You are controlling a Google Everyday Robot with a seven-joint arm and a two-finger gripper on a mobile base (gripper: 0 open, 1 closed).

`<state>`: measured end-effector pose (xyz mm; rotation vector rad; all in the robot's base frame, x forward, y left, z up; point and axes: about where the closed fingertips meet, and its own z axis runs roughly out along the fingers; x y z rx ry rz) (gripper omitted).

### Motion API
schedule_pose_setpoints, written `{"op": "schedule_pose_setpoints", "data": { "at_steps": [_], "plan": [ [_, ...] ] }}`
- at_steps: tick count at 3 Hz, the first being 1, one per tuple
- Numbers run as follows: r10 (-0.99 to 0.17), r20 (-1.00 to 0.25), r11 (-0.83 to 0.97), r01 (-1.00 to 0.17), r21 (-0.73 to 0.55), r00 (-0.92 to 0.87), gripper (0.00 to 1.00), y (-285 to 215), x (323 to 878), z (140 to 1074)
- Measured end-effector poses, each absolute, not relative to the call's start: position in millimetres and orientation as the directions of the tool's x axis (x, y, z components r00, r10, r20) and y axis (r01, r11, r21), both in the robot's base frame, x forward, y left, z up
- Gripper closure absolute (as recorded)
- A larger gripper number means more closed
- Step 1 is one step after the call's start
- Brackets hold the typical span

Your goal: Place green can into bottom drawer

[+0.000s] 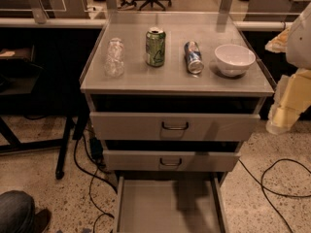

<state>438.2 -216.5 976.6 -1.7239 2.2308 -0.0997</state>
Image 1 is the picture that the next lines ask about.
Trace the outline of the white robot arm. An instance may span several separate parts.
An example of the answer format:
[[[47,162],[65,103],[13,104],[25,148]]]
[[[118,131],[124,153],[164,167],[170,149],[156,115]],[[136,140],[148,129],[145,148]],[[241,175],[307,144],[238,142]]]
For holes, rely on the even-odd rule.
[[[311,5],[290,27],[270,40],[265,49],[284,52],[287,62],[297,68],[294,74],[283,75],[277,83],[268,113],[266,130],[279,135],[288,132],[311,107]]]

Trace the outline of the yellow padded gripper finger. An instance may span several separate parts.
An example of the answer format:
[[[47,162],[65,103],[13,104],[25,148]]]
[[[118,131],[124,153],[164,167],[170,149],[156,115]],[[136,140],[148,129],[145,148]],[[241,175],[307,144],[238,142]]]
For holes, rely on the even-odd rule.
[[[290,31],[290,27],[283,30],[265,45],[265,49],[274,53],[286,52]]]
[[[266,130],[274,135],[286,133],[311,106],[311,71],[298,69],[277,83],[274,103],[268,113]]]

